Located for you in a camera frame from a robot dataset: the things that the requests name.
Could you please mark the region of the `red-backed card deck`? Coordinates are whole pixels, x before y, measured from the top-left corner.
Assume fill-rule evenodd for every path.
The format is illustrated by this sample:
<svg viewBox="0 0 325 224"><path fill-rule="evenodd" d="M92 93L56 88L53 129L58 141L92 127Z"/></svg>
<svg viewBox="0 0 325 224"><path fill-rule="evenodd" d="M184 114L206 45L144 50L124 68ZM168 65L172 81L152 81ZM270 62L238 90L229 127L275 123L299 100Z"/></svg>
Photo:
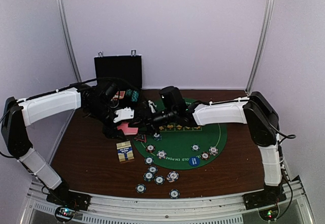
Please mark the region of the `red-backed card deck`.
<svg viewBox="0 0 325 224"><path fill-rule="evenodd" d="M122 122L118 127L118 130L122 130L124 135L129 136L129 135L136 135L138 133L138 128L137 127L130 127L128 125L128 122Z"/></svg>

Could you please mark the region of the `black orange chips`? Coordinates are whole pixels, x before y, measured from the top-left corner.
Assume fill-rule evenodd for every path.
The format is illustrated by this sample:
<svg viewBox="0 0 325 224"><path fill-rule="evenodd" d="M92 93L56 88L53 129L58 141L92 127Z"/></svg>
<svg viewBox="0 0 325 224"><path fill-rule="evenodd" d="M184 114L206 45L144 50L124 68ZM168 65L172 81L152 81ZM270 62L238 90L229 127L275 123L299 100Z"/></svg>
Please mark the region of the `black orange chips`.
<svg viewBox="0 0 325 224"><path fill-rule="evenodd" d="M207 152L202 152L201 159L207 161L210 158L210 154Z"/></svg>
<svg viewBox="0 0 325 224"><path fill-rule="evenodd" d="M155 146L154 145L147 145L146 146L146 151L148 153L153 153L155 151Z"/></svg>

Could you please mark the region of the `blue tan chips mat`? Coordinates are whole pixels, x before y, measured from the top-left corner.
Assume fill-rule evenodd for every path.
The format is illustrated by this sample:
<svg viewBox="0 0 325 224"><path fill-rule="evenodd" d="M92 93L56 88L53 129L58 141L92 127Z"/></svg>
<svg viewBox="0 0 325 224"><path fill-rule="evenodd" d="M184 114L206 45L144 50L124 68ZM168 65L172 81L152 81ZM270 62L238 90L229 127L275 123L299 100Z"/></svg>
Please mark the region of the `blue tan chips mat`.
<svg viewBox="0 0 325 224"><path fill-rule="evenodd" d="M167 153L164 150L159 150L156 154L159 159L166 159Z"/></svg>

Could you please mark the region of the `blue tan chip stack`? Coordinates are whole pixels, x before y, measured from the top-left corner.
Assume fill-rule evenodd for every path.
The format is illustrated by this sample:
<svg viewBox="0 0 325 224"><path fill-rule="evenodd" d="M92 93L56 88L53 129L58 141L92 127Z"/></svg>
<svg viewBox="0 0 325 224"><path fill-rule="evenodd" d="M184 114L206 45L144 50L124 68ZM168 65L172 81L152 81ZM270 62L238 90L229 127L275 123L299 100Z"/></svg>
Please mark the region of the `blue tan chip stack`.
<svg viewBox="0 0 325 224"><path fill-rule="evenodd" d="M175 181L177 181L179 179L179 174L178 174L178 172L176 172L176 171L170 171L169 173L168 173L168 175L167 175L167 181L169 182L169 183L171 183L171 182L175 182Z"/></svg>

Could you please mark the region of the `blue small blind button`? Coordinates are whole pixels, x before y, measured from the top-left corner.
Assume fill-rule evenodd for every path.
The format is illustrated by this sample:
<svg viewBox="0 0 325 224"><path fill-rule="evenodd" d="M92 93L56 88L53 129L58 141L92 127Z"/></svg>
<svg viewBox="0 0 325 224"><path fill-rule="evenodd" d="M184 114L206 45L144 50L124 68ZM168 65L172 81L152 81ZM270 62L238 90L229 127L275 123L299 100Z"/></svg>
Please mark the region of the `blue small blind button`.
<svg viewBox="0 0 325 224"><path fill-rule="evenodd" d="M196 156L190 157L189 160L188 160L189 165L192 166L192 167L199 166L200 162L201 162L200 158L196 157Z"/></svg>

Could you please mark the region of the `blue tan chips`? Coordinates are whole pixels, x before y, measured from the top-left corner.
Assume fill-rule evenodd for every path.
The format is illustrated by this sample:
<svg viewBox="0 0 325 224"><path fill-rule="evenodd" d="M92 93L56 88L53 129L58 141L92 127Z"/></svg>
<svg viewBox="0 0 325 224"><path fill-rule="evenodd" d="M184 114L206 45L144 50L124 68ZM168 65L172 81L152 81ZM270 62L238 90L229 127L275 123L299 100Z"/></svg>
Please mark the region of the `blue tan chips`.
<svg viewBox="0 0 325 224"><path fill-rule="evenodd" d="M218 155L218 148L215 146L211 146L209 148L209 154L212 156L217 156Z"/></svg>

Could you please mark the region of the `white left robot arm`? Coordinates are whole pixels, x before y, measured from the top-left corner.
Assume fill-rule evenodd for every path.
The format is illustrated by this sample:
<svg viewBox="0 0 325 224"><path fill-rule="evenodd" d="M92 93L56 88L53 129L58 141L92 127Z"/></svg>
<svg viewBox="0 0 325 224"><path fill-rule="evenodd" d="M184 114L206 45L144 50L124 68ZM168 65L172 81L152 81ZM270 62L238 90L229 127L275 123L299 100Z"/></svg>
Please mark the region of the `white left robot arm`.
<svg viewBox="0 0 325 224"><path fill-rule="evenodd" d="M30 98L17 100L10 97L6 100L1 133L10 157L31 171L63 206L73 201L69 185L35 150L26 129L54 115L84 109L115 131L120 122L134 117L134 110L129 106L121 109L112 107L111 101L116 93L114 83L105 89L79 83Z"/></svg>

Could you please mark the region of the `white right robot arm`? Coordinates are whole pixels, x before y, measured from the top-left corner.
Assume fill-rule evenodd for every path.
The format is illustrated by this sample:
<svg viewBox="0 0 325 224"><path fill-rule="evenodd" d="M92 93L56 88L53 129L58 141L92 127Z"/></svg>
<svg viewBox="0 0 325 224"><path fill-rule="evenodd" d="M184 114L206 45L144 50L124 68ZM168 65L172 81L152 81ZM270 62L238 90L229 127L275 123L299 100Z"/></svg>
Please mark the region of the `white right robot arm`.
<svg viewBox="0 0 325 224"><path fill-rule="evenodd" d="M264 190L260 199L272 204L282 182L278 114L259 92L224 102L187 101L176 87L160 91L160 101L135 111L129 127L146 140L137 149L165 168L186 170L216 159L225 147L228 123L245 124L262 156Z"/></svg>

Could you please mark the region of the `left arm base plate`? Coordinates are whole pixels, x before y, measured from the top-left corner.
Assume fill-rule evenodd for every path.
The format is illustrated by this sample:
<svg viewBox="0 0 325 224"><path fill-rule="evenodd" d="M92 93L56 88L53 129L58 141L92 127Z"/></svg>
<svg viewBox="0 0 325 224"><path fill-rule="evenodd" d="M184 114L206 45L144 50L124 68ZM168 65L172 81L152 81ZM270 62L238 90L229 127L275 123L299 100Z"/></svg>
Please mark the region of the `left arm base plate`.
<svg viewBox="0 0 325 224"><path fill-rule="evenodd" d="M87 211L88 206L90 204L91 196L87 194L77 193L70 191L68 193L68 197L66 199L57 198L53 194L49 194L46 198L47 202L60 205L60 206L67 206L70 209L74 210L82 210Z"/></svg>

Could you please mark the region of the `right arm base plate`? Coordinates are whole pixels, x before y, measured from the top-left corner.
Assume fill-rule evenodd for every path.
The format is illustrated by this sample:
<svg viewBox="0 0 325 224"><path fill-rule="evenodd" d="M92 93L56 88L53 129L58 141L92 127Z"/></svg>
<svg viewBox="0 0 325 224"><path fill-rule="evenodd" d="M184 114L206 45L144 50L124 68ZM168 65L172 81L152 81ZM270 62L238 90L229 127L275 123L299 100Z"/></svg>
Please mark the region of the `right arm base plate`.
<svg viewBox="0 0 325 224"><path fill-rule="evenodd" d="M276 205L286 199L286 194L276 194L264 190L243 195L246 210Z"/></svg>

